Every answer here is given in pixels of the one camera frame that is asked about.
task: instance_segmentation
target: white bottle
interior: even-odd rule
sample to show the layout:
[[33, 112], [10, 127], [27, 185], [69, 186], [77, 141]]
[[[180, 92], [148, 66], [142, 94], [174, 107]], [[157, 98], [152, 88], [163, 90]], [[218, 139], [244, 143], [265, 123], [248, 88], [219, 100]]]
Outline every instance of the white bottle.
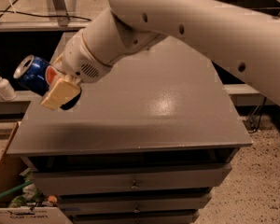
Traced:
[[0, 95], [5, 101], [11, 101], [17, 97], [17, 93], [10, 85], [9, 81], [0, 77]]

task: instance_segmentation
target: plastic bottle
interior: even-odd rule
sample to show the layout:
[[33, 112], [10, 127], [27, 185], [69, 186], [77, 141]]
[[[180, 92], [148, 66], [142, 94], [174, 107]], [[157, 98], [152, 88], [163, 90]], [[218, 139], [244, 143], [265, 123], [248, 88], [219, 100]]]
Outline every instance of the plastic bottle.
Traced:
[[0, 77], [0, 95], [5, 101], [11, 101], [17, 97], [17, 93], [10, 85], [9, 81]]

